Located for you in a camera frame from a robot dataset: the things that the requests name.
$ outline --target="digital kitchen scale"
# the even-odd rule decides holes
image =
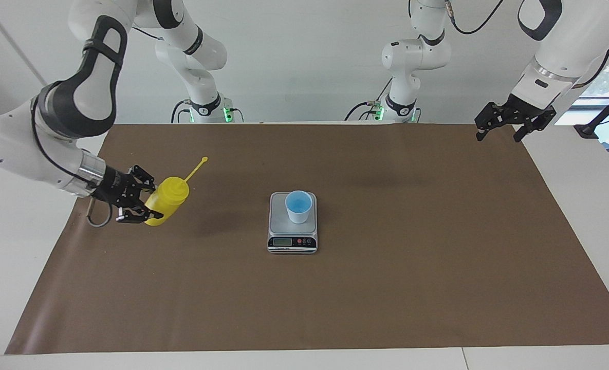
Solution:
[[[267,228],[267,250],[276,254],[312,254],[318,250],[318,200],[313,193],[309,218],[294,224],[286,211],[288,192],[270,196],[270,217]]]

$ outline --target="white table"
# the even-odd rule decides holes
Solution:
[[[101,143],[81,146],[97,152]],[[609,155],[570,127],[549,127],[524,143],[609,290]],[[0,171],[0,368],[609,369],[609,346],[1,356],[73,202]]]

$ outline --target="blue plastic cup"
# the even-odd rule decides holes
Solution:
[[[313,198],[307,192],[295,190],[286,196],[286,211],[288,211],[288,218],[294,224],[305,223],[312,207]]]

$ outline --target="brown paper mat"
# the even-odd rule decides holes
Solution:
[[[6,353],[609,344],[609,293],[525,148],[474,131],[115,126],[119,169],[210,161],[158,228],[93,229],[79,200]],[[270,194],[295,189],[320,249],[271,255]]]

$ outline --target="white robotic arm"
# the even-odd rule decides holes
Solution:
[[[159,4],[163,4],[162,8],[157,7]],[[183,81],[195,122],[227,121],[231,100],[217,91],[215,80],[208,72],[224,68],[227,50],[193,23],[182,0],[141,0],[135,24],[160,30],[162,40],[156,42],[156,56]]]
[[[541,131],[556,111],[551,104],[567,93],[609,48],[609,0],[523,0],[521,29],[540,42],[504,105],[490,102],[476,117],[476,137],[506,124],[522,124],[521,141]]]
[[[389,93],[382,98],[382,119],[406,122],[415,110],[421,80],[417,70],[441,68],[450,61],[451,48],[445,40],[444,0],[412,0],[412,28],[415,40],[398,40],[382,50],[382,64],[391,72]]]
[[[224,47],[193,23],[182,0],[76,0],[69,27],[84,43],[81,66],[71,78],[0,115],[0,168],[116,206],[119,222],[160,218],[140,200],[140,192],[156,189],[140,166],[122,173],[76,146],[77,139],[103,134],[114,124],[127,33],[133,22],[153,21],[171,45],[204,68],[224,66]]]
[[[187,103],[194,122],[230,122],[233,119],[231,99],[217,91],[213,75],[199,61],[164,40],[156,42],[156,56],[173,68],[183,81],[190,97]]]

